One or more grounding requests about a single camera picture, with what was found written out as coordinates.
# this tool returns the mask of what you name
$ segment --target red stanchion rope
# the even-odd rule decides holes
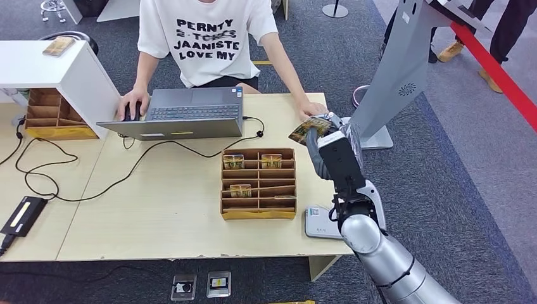
[[[537,106],[521,90],[521,88],[507,75],[502,66],[487,52],[474,34],[465,26],[452,22],[451,28],[474,55],[481,66],[487,71],[490,77],[502,89],[503,93],[511,103],[519,110],[529,125],[537,132]]]

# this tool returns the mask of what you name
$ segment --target speaker grille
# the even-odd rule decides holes
[[[416,85],[411,82],[399,88],[399,96],[408,96],[416,91]]]

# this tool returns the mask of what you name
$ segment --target floor socket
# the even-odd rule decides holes
[[[231,295],[231,272],[209,272],[207,280],[207,298],[222,298]]]
[[[172,288],[172,301],[191,301],[196,294],[195,274],[176,274]]]

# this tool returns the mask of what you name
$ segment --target robotic arm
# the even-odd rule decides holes
[[[353,126],[347,125],[347,131],[342,132],[344,123],[333,113],[326,119],[332,121],[332,133],[317,140],[317,130],[311,128],[306,140],[308,151],[317,174],[334,181],[336,194],[331,220],[338,222],[343,240],[377,288],[397,304],[459,303],[386,232],[379,192],[360,170],[359,138],[348,132]]]

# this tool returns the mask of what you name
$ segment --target laptop keyboard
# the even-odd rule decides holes
[[[226,106],[175,106],[153,108],[149,113],[150,120],[175,119],[211,119],[211,118],[238,118],[239,105]]]

